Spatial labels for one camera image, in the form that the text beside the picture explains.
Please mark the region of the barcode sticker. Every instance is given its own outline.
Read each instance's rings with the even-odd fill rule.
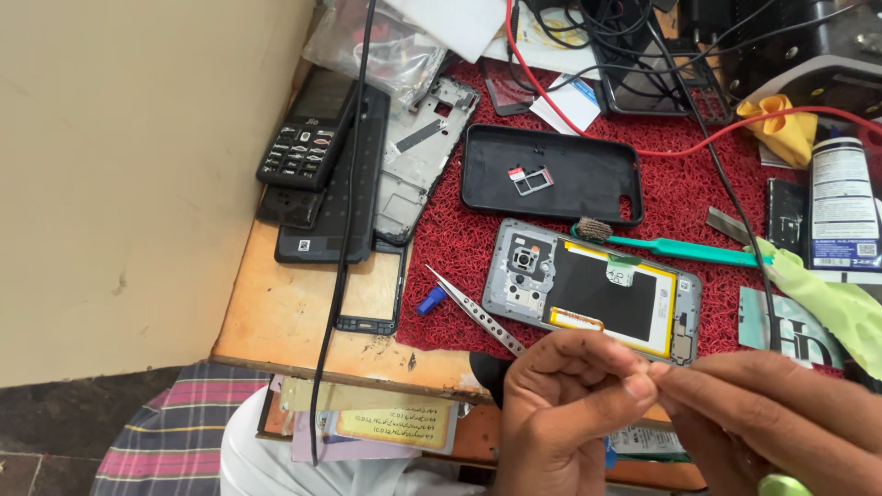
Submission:
[[[815,259],[818,267],[851,267],[851,259]]]
[[[875,257],[876,256],[876,244],[875,243],[858,243],[857,244],[857,256],[858,257]]]

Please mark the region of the qr code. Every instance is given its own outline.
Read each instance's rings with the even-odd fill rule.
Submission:
[[[858,257],[875,257],[876,256],[876,244],[875,243],[858,243],[857,244],[857,256]]]

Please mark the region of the checkered fabric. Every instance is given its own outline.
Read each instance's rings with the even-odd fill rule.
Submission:
[[[224,428],[270,376],[216,364],[185,367],[175,385],[142,406],[116,436],[92,496],[220,494]]]

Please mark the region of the phone screen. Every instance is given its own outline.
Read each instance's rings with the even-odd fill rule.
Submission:
[[[499,115],[511,115],[529,110],[529,104],[535,101],[536,94],[518,86],[512,79],[512,71],[514,71],[519,80],[528,82],[527,76],[519,65],[515,64],[510,70],[507,62],[483,58],[481,67],[484,82],[490,91],[490,99]]]

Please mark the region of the red cable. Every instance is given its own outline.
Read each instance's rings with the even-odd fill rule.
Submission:
[[[560,116],[560,118],[564,119],[564,122],[566,122],[566,124],[568,126],[570,126],[570,129],[575,131],[580,136],[584,136],[586,138],[602,139],[598,136],[594,136],[593,134],[582,131],[581,129],[579,129],[576,126],[576,124],[573,124],[572,121],[569,118],[567,118],[566,115],[564,115],[564,112],[562,112],[561,109],[559,109],[557,107],[557,105],[551,100],[551,98],[549,98],[548,94],[545,93],[545,90],[542,88],[542,85],[540,85],[539,81],[536,80],[536,77],[533,75],[533,72],[530,71],[529,67],[527,67],[527,63],[524,62],[524,57],[520,55],[520,51],[518,50],[518,45],[514,42],[514,37],[512,36],[512,0],[506,0],[505,34],[506,34],[506,36],[508,36],[508,46],[512,48],[512,53],[514,53],[514,55],[518,58],[518,62],[520,63],[520,68],[524,70],[524,73],[526,73],[527,78],[530,80],[530,82],[533,83],[533,87],[536,88],[536,91],[538,91],[539,94],[542,96],[542,98],[544,98],[545,101],[548,102],[548,104],[551,106],[551,108],[554,109],[554,111]],[[768,114],[765,114],[763,116],[751,117],[749,119],[744,119],[743,121],[739,121],[734,124],[730,124],[730,125],[722,128],[721,130],[715,132],[714,134],[710,135],[708,138],[704,139],[703,141],[699,142],[694,147],[687,148],[687,149],[681,150],[679,152],[655,152],[652,150],[637,150],[637,153],[643,154],[646,156],[650,156],[650,157],[682,157],[684,155],[694,154],[695,152],[699,151],[701,148],[704,148],[708,143],[717,140],[723,134],[726,134],[727,132],[732,132],[735,129],[738,129],[739,127],[744,127],[747,124],[753,124],[758,121],[764,121],[764,120],[772,118],[772,117],[786,116],[787,114],[794,114],[796,112],[823,112],[825,114],[833,114],[835,116],[843,117],[843,118],[846,118],[850,121],[854,121],[858,124],[861,124],[864,127],[867,127],[868,129],[870,129],[871,131],[876,132],[879,136],[882,136],[882,125],[879,125],[877,123],[873,123],[873,122],[868,121],[866,119],[862,119],[861,117],[858,117],[850,112],[846,112],[845,110],[834,109],[833,107],[822,107],[822,106],[817,106],[817,105],[809,105],[809,106],[805,106],[805,107],[794,107],[793,109],[778,110],[777,112],[769,112]]]

